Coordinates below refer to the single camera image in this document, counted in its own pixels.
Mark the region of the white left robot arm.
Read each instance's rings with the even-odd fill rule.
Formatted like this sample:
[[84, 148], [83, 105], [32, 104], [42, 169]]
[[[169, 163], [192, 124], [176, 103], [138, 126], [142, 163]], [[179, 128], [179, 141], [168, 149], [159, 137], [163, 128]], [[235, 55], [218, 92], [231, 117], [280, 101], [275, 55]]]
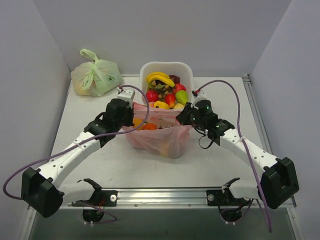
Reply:
[[95, 206], [101, 201], [101, 186], [90, 178], [63, 184], [66, 177], [89, 155], [101, 149], [124, 126], [133, 125], [131, 99], [112, 99], [106, 110], [91, 121], [84, 131], [62, 152], [41, 165], [28, 167], [22, 174], [21, 198], [44, 218], [62, 205], [85, 201]]

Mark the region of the yellow bell pepper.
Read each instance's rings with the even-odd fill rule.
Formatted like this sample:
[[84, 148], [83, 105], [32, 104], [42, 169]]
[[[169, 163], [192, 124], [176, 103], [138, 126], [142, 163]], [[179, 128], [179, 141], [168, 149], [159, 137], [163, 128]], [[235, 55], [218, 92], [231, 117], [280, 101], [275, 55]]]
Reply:
[[153, 107], [154, 108], [159, 108], [159, 109], [165, 109], [165, 110], [169, 110], [170, 109], [170, 106], [164, 102], [164, 101], [156, 101], [154, 104], [153, 104]]

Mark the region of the orange fruit left in bag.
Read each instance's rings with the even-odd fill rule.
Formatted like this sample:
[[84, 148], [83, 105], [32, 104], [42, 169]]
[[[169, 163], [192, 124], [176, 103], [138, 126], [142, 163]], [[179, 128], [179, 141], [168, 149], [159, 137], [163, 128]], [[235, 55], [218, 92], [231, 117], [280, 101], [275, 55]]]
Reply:
[[142, 130], [144, 127], [143, 119], [141, 118], [133, 118], [133, 128], [137, 128], [137, 130]]

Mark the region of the pale yellow pear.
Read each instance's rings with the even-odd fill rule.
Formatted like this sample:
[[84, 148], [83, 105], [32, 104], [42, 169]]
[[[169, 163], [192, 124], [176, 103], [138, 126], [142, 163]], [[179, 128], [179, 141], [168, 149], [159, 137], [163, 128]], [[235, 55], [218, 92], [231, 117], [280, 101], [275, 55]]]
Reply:
[[182, 104], [182, 103], [176, 103], [174, 106], [173, 106], [173, 110], [182, 110], [185, 106]]

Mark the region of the aluminium rail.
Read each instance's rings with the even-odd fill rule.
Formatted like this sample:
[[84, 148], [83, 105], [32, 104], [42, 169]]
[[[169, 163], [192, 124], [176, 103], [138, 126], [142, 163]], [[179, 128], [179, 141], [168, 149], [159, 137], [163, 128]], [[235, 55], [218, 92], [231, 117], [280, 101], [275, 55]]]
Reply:
[[266, 150], [268, 153], [272, 153], [272, 148], [268, 139], [268, 135], [266, 132], [266, 128], [263, 122], [263, 118], [261, 116], [255, 95], [254, 95], [254, 91], [252, 88], [252, 83], [251, 83], [251, 79], [250, 79], [250, 75], [246, 74], [242, 77], [242, 82], [247, 94], [247, 98], [251, 107], [251, 111], [253, 113], [253, 118], [257, 127], [257, 131], [259, 134], [259, 138], [261, 140], [262, 143], [262, 147], [264, 150]]
[[186, 208], [221, 207], [238, 208], [252, 200], [252, 196], [236, 198], [223, 187], [178, 187], [178, 188], [103, 188], [88, 200], [72, 200], [73, 206], [80, 202], [98, 208]]

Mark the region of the pink plastic bag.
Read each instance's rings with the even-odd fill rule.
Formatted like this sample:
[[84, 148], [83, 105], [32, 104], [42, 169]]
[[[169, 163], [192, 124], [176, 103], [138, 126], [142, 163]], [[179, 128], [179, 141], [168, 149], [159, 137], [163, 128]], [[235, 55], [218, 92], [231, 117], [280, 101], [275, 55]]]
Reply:
[[125, 135], [128, 142], [136, 149], [145, 150], [153, 155], [166, 158], [178, 158], [187, 149], [190, 139], [190, 125], [181, 125], [176, 117], [181, 110], [169, 110], [162, 108], [149, 109], [149, 115], [145, 124], [170, 123], [171, 128], [156, 130], [135, 130]]

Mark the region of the orange tangerine in bag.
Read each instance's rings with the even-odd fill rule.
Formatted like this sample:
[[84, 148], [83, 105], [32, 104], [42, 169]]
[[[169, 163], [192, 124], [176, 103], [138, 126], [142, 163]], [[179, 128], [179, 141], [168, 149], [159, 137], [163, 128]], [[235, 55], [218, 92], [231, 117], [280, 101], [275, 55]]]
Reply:
[[154, 124], [154, 123], [147, 123], [147, 124], [145, 124], [144, 126], [143, 126], [143, 128], [142, 128], [143, 130], [150, 130], [150, 131], [153, 131], [153, 130], [157, 130], [158, 129], [158, 127], [157, 127], [157, 125], [156, 124]]

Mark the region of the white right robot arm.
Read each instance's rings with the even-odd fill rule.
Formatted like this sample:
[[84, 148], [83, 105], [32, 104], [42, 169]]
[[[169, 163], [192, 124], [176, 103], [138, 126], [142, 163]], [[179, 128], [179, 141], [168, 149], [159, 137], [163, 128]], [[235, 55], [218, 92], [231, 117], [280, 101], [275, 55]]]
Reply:
[[202, 131], [206, 137], [235, 154], [254, 171], [258, 182], [248, 183], [238, 177], [229, 181], [222, 191], [222, 200], [232, 205], [242, 198], [265, 200], [271, 209], [277, 209], [300, 187], [294, 162], [280, 159], [239, 134], [230, 122], [213, 112], [209, 100], [200, 100], [195, 105], [187, 103], [176, 120], [181, 125], [190, 125]]

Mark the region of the red apple right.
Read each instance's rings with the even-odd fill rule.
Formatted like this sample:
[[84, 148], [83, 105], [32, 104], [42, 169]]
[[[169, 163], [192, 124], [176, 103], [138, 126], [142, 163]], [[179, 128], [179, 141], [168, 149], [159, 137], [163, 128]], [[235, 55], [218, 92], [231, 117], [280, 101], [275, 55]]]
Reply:
[[179, 91], [186, 91], [186, 87], [181, 83], [176, 83], [171, 92], [175, 95]]

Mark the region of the aluminium right side rail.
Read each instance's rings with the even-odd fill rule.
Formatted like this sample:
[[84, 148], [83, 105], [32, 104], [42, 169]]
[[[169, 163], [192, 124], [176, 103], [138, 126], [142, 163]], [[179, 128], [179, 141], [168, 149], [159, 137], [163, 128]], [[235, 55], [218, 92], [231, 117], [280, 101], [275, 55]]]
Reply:
[[242, 82], [247, 94], [247, 98], [251, 107], [251, 111], [253, 113], [253, 118], [257, 127], [257, 131], [259, 134], [259, 138], [261, 140], [262, 143], [262, 147], [264, 150], [266, 150], [268, 153], [272, 153], [272, 148], [268, 139], [268, 135], [266, 132], [266, 128], [263, 122], [263, 118], [261, 116], [255, 95], [254, 95], [254, 91], [252, 88], [252, 83], [251, 83], [251, 79], [250, 79], [250, 75], [246, 74], [242, 77]]

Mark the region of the red grape bunch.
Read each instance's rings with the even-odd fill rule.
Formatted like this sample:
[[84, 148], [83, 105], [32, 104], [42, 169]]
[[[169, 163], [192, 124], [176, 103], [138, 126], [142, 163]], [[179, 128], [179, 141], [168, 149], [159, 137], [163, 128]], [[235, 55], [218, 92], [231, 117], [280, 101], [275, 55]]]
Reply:
[[163, 124], [159, 124], [157, 129], [158, 130], [162, 130], [162, 129], [166, 129], [166, 128], [172, 128], [174, 125], [171, 123], [163, 123]]

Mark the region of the peach fruit in basket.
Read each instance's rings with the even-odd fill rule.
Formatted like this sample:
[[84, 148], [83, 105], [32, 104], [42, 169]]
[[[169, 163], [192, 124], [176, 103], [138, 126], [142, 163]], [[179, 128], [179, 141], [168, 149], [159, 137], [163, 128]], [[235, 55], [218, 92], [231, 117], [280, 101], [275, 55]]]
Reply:
[[148, 103], [148, 105], [149, 105], [149, 107], [150, 107], [150, 108], [153, 108], [153, 107], [154, 107], [154, 105], [155, 105], [155, 102], [154, 102], [154, 101], [149, 102], [149, 103]]

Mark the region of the green pear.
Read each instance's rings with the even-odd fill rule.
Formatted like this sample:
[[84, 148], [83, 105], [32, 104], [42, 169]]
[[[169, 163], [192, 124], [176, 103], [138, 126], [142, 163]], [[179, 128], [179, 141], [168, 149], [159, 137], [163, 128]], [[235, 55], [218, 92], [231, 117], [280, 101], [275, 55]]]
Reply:
[[175, 93], [176, 101], [182, 105], [188, 102], [188, 94], [185, 90], [179, 90]]

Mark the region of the dark red fruit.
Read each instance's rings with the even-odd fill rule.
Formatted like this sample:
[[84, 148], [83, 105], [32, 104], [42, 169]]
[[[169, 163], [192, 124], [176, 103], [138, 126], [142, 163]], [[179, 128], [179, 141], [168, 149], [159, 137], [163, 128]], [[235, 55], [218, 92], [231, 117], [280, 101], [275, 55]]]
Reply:
[[169, 75], [170, 79], [174, 82], [174, 84], [179, 84], [180, 83], [180, 77], [177, 75]]

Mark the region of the aluminium front rail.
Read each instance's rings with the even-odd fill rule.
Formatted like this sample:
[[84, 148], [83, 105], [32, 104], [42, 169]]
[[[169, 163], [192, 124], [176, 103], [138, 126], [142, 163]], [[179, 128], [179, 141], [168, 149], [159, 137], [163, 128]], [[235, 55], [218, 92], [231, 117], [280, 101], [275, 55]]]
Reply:
[[252, 196], [236, 198], [223, 187], [178, 187], [178, 188], [103, 188], [88, 200], [72, 200], [73, 206], [80, 202], [98, 208], [186, 208], [221, 207], [238, 208], [252, 200]]

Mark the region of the yellow banana bunch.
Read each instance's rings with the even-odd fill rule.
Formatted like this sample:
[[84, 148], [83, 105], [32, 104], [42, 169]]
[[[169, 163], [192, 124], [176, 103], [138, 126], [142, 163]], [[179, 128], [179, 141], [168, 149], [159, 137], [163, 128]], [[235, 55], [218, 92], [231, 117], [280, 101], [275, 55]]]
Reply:
[[168, 85], [169, 87], [173, 88], [175, 86], [175, 83], [171, 78], [164, 72], [152, 72], [146, 77], [146, 82], [152, 83], [153, 81], [159, 80], [165, 85]]

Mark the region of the green knotted plastic bag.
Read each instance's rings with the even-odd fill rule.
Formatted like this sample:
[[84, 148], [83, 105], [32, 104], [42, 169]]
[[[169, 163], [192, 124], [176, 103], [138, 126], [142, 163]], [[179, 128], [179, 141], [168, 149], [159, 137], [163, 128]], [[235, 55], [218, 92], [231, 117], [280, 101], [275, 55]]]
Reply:
[[88, 59], [71, 72], [73, 90], [80, 96], [99, 97], [123, 84], [124, 80], [116, 63], [99, 59], [88, 50], [80, 55]]

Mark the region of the red apple left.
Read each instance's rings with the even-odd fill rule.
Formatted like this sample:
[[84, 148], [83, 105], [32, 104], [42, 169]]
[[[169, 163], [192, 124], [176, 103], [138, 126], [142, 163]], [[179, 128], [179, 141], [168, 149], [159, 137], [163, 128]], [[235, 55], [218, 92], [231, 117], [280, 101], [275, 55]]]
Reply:
[[159, 100], [159, 94], [155, 90], [148, 90], [145, 95], [149, 102], [156, 102]]

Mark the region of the red apple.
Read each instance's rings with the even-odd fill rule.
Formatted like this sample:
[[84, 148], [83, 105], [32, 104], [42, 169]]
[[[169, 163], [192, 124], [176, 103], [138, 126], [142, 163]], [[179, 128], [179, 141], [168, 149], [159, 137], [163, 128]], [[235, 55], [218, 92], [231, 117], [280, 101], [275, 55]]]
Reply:
[[159, 100], [159, 94], [155, 90], [148, 90], [145, 95], [149, 102], [156, 102]]
[[181, 83], [176, 83], [171, 92], [175, 95], [179, 91], [186, 91], [186, 87]]

